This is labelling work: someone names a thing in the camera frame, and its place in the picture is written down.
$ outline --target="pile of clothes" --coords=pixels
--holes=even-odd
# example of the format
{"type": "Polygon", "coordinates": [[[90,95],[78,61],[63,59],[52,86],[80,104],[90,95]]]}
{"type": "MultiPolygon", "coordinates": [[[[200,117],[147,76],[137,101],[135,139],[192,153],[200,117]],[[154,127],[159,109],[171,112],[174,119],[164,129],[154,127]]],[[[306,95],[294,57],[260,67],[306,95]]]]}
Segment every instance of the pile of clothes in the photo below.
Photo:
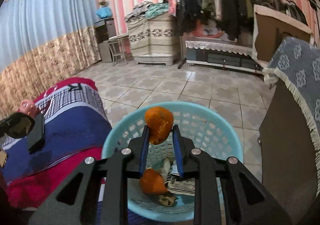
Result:
{"type": "Polygon", "coordinates": [[[152,3],[142,1],[135,5],[133,11],[124,17],[126,23],[133,22],[142,18],[152,19],[163,13],[168,12],[169,3],[164,0],[163,3],[152,3]]]}
{"type": "Polygon", "coordinates": [[[284,0],[178,0],[178,34],[194,31],[197,21],[208,25],[212,19],[218,28],[229,35],[229,40],[238,39],[243,27],[253,32],[255,4],[277,10],[308,25],[301,9],[294,2],[284,0]]]}

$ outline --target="gray patterned blanket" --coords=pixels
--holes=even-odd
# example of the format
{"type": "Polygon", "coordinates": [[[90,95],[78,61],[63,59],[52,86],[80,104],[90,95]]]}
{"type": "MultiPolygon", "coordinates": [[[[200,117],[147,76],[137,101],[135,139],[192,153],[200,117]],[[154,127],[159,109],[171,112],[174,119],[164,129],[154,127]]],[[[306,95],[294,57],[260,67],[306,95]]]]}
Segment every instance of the gray patterned blanket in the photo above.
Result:
{"type": "Polygon", "coordinates": [[[320,50],[309,43],[287,37],[263,70],[268,84],[283,80],[301,107],[316,152],[320,192],[320,50]]]}

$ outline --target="smartphone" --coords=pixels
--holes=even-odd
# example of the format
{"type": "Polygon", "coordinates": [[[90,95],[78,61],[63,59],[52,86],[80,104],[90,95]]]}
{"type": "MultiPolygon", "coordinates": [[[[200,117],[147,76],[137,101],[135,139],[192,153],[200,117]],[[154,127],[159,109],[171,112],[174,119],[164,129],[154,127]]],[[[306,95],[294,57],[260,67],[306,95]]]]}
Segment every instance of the smartphone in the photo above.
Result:
{"type": "Polygon", "coordinates": [[[35,125],[27,135],[27,149],[29,153],[40,150],[44,145],[44,115],[39,113],[34,120],[35,125]]]}

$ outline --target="doll head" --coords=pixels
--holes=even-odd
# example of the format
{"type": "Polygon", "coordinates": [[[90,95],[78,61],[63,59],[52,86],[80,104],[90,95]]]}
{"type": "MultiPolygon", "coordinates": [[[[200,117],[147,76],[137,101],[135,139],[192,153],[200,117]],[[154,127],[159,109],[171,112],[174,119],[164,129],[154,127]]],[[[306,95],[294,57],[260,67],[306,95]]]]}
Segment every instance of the doll head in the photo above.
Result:
{"type": "Polygon", "coordinates": [[[28,116],[31,116],[34,118],[38,113],[39,109],[36,107],[36,105],[33,103],[31,99],[25,99],[20,103],[19,111],[27,114],[28,116]]]}

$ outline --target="banknote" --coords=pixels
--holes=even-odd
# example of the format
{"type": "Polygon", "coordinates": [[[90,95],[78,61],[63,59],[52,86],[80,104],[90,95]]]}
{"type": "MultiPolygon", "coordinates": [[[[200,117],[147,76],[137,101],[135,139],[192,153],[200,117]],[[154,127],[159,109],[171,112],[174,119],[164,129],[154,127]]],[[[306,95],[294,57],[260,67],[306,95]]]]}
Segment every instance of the banknote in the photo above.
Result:
{"type": "Polygon", "coordinates": [[[177,175],[168,175],[167,189],[169,192],[174,194],[183,194],[194,196],[195,195],[195,179],[181,179],[177,175]]]}

